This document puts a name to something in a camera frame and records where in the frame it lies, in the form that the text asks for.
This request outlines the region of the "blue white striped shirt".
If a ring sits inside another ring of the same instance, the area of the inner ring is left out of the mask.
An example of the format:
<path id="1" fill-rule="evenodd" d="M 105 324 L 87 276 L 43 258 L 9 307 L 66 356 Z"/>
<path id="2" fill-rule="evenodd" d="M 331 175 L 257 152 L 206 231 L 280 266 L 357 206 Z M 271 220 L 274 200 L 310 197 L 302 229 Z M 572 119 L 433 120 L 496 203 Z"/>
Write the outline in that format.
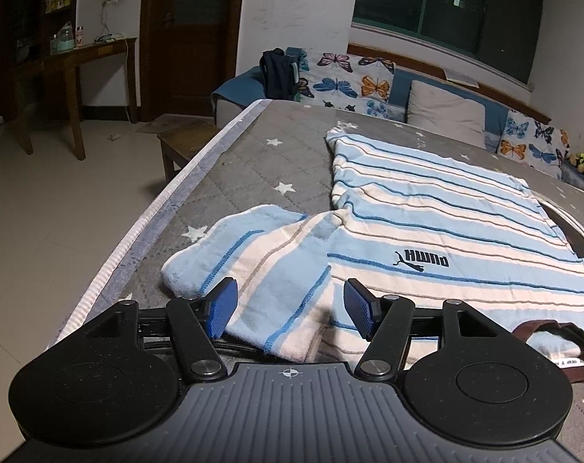
<path id="1" fill-rule="evenodd" d="M 584 258 L 526 182 L 339 128 L 326 140 L 329 210 L 222 218 L 163 264 L 164 284 L 192 298 L 235 279 L 228 333 L 296 363 L 359 361 L 367 343 L 343 304 L 351 278 L 419 307 L 460 299 L 506 329 L 584 331 Z"/>

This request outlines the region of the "grey star tablecloth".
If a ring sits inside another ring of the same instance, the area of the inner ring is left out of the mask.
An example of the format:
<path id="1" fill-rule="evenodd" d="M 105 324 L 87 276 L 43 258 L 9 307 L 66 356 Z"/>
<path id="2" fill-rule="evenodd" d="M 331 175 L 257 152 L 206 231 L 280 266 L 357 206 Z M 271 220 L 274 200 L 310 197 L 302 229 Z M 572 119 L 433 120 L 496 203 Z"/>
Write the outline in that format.
<path id="1" fill-rule="evenodd" d="M 49 462 L 577 462 L 584 459 L 584 331 L 506 329 L 460 299 L 415 305 L 403 370 L 296 363 L 228 333 L 224 379 L 183 379 L 163 264 L 222 218 L 260 205 L 331 208 L 327 133 L 419 149 L 523 180 L 584 258 L 584 193 L 524 164 L 420 128 L 258 100 L 200 150 L 141 215 L 40 358 L 56 428 Z M 196 300 L 206 296 L 184 298 Z"/>

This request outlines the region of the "wooden stool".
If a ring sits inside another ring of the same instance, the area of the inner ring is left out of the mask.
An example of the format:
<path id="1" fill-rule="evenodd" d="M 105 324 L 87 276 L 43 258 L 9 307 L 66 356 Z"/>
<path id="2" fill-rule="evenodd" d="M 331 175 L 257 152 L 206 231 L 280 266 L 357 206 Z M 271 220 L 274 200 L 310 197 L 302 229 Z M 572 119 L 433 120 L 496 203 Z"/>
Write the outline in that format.
<path id="1" fill-rule="evenodd" d="M 212 116 L 164 114 L 153 121 L 157 128 L 165 179 L 170 182 L 220 129 Z"/>

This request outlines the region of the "beige plain pillow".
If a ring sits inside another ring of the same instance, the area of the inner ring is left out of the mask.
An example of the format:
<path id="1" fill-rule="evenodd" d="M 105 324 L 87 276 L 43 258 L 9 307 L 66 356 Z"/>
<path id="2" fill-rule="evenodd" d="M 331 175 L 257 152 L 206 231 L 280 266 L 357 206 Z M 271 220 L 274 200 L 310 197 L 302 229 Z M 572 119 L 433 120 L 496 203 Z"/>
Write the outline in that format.
<path id="1" fill-rule="evenodd" d="M 486 108 L 477 101 L 412 81 L 406 122 L 417 128 L 465 144 L 486 148 Z"/>

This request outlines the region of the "right butterfly pillow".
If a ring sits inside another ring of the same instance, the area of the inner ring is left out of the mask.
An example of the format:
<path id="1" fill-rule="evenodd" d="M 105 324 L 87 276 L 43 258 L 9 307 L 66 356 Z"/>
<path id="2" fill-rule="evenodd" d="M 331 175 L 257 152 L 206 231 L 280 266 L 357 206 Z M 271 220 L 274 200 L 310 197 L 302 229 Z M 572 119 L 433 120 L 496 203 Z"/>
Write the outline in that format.
<path id="1" fill-rule="evenodd" d="M 557 180 L 562 179 L 569 135 L 562 128 L 509 110 L 498 143 L 498 155 L 525 164 Z"/>

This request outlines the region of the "butterfly pillow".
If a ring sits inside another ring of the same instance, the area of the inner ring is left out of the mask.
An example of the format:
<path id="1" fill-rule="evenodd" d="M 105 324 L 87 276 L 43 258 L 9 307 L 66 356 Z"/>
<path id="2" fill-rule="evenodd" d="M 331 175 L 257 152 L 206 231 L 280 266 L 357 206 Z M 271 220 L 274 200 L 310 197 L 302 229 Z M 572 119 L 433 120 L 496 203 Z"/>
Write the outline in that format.
<path id="1" fill-rule="evenodd" d="M 498 155 L 525 164 L 557 180 L 562 179 L 569 135 L 562 128 L 509 110 L 498 143 Z"/>
<path id="2" fill-rule="evenodd" d="M 396 120 L 388 103 L 395 62 L 383 57 L 301 51 L 298 100 L 306 105 Z"/>

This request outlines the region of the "blue sofa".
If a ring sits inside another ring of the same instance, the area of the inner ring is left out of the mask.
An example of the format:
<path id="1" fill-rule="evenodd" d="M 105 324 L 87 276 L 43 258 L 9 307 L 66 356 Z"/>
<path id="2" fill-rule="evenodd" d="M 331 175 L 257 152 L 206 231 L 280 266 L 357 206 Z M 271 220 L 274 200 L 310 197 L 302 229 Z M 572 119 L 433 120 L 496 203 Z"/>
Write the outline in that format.
<path id="1" fill-rule="evenodd" d="M 260 63 L 214 90 L 218 127 L 258 99 L 292 100 L 402 122 L 527 165 L 584 190 L 584 150 L 529 108 L 452 72 L 438 78 L 385 56 L 267 50 Z"/>

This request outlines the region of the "left butterfly pillow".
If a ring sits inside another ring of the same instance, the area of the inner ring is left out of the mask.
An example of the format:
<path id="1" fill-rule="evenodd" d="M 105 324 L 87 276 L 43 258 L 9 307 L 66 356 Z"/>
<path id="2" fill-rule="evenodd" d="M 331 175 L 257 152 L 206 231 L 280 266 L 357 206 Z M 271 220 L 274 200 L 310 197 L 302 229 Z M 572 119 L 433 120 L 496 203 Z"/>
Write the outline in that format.
<path id="1" fill-rule="evenodd" d="M 388 103 L 395 62 L 383 57 L 301 51 L 298 100 L 306 105 L 396 120 Z"/>

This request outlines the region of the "dark backpack with green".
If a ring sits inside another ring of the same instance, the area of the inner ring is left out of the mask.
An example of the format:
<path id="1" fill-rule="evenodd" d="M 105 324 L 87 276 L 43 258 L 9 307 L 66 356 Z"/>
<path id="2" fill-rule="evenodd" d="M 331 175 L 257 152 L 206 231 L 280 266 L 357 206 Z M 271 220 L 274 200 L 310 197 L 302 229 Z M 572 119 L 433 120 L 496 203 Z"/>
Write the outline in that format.
<path id="1" fill-rule="evenodd" d="M 276 48 L 264 51 L 260 60 L 265 95 L 269 99 L 294 100 L 298 84 L 298 59 Z"/>

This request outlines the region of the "book on window ledge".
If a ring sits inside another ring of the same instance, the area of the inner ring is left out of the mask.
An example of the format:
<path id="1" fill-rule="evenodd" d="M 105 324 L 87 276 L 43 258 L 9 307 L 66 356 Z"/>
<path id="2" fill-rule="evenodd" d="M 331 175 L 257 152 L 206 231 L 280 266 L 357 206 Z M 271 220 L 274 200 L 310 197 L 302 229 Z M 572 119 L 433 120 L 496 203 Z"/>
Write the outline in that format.
<path id="1" fill-rule="evenodd" d="M 472 89 L 477 89 L 479 87 L 478 82 L 474 78 L 469 78 L 467 75 L 447 68 L 444 68 L 443 71 L 446 81 L 450 81 L 453 84 L 462 85 Z"/>

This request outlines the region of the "dark wooden desk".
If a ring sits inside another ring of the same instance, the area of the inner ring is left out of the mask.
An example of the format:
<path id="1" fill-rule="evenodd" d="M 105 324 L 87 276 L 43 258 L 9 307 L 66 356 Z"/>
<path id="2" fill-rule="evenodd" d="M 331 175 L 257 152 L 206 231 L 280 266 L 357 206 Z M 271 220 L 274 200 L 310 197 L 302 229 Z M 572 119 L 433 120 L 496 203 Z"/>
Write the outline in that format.
<path id="1" fill-rule="evenodd" d="M 27 102 L 25 100 L 25 87 L 39 75 L 61 75 L 69 127 L 73 134 L 73 155 L 76 159 L 86 159 L 81 115 L 83 107 L 93 107 L 95 98 L 94 73 L 83 74 L 83 69 L 90 68 L 91 64 L 112 62 L 120 65 L 116 56 L 123 58 L 123 99 L 125 100 L 125 112 L 130 123 L 138 123 L 138 102 L 136 88 L 136 41 L 137 38 L 121 38 L 113 41 L 89 44 L 73 50 L 59 52 L 44 57 L 27 66 L 20 67 L 15 72 L 13 100 L 19 120 L 17 128 L 17 140 L 22 149 L 28 155 L 34 153 L 32 138 L 26 122 Z"/>

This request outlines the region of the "dark wooden door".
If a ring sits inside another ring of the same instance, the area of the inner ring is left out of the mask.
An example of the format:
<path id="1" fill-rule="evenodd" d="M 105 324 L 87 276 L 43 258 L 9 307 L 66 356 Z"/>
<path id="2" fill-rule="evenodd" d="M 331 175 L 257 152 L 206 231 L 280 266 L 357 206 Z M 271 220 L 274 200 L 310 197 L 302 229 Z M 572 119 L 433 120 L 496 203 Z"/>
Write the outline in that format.
<path id="1" fill-rule="evenodd" d="M 242 0 L 141 0 L 141 118 L 209 116 L 236 73 Z"/>

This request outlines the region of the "teal jar on desk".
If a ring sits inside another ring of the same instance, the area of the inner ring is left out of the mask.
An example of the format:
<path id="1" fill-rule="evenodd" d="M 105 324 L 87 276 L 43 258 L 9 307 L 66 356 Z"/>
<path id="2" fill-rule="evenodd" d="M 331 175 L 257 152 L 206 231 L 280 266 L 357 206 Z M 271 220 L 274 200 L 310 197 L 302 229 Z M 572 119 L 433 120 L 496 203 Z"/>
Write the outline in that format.
<path id="1" fill-rule="evenodd" d="M 51 39 L 51 54 L 63 53 L 76 48 L 73 24 L 66 22 Z"/>

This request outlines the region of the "green framed window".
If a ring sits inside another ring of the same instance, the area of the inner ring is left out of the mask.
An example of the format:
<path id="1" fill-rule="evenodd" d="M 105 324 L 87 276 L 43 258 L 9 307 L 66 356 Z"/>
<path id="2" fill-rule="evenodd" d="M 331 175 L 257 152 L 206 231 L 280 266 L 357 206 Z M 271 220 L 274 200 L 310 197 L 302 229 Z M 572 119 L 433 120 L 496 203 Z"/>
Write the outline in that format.
<path id="1" fill-rule="evenodd" d="M 356 0 L 353 21 L 452 50 L 525 84 L 542 10 L 543 0 Z"/>

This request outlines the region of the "dark wooden bookshelf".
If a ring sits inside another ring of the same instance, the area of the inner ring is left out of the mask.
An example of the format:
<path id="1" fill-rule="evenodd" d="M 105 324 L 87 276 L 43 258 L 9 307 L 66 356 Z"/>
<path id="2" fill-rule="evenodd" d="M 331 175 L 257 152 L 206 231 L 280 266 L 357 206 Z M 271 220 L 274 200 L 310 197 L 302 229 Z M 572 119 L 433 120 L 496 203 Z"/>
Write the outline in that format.
<path id="1" fill-rule="evenodd" d="M 19 113 L 18 73 L 51 55 L 63 25 L 76 22 L 76 0 L 0 0 L 0 117 Z"/>

